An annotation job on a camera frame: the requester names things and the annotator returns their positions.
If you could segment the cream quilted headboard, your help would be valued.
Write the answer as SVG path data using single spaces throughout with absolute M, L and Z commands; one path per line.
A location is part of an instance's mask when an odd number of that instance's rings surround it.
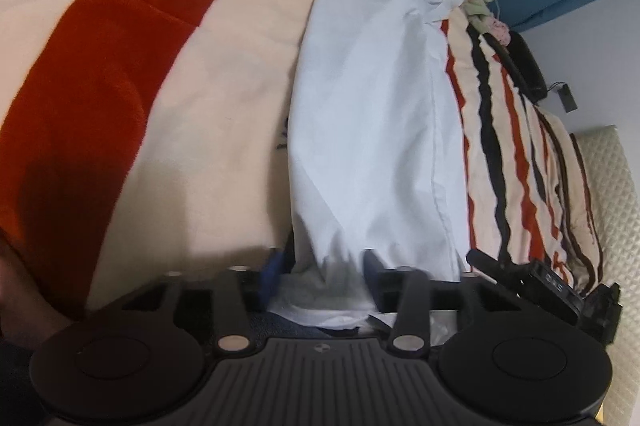
M 604 402 L 608 425 L 639 423 L 639 200 L 615 126 L 576 135 L 603 251 L 603 282 L 620 284 L 620 324 L 608 354 L 613 382 Z

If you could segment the black wall plug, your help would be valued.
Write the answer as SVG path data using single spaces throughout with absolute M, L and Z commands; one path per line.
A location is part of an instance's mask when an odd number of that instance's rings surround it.
M 571 113 L 578 109 L 577 102 L 570 90 L 570 85 L 565 82 L 555 82 L 548 87 L 548 93 L 557 94 L 565 113 Z

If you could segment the striped cream red black blanket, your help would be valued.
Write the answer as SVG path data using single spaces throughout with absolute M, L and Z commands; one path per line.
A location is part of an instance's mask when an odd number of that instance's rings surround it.
M 442 30 L 469 250 L 538 259 L 588 295 L 603 253 L 577 143 L 464 2 Z M 165 271 L 293 238 L 288 116 L 313 4 L 1 0 L 5 342 L 36 349 Z

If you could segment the white garment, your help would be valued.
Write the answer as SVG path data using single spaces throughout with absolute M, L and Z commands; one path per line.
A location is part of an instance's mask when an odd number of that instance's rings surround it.
M 353 328 L 363 255 L 435 279 L 469 250 L 463 131 L 442 24 L 462 0 L 314 0 L 288 116 L 295 264 L 270 308 Z

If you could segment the black bag on bed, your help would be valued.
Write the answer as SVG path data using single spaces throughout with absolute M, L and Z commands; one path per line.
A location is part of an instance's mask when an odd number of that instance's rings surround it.
M 510 42 L 504 46 L 495 41 L 494 46 L 500 61 L 511 75 L 515 85 L 534 104 L 548 96 L 548 86 L 544 80 L 537 61 L 530 51 L 523 36 L 510 31 Z

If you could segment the green floral cloth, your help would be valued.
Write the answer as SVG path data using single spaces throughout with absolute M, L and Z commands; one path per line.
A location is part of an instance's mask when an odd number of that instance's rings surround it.
M 502 22 L 489 8 L 495 0 L 465 0 L 462 9 L 466 18 L 478 33 L 497 33 L 503 29 Z

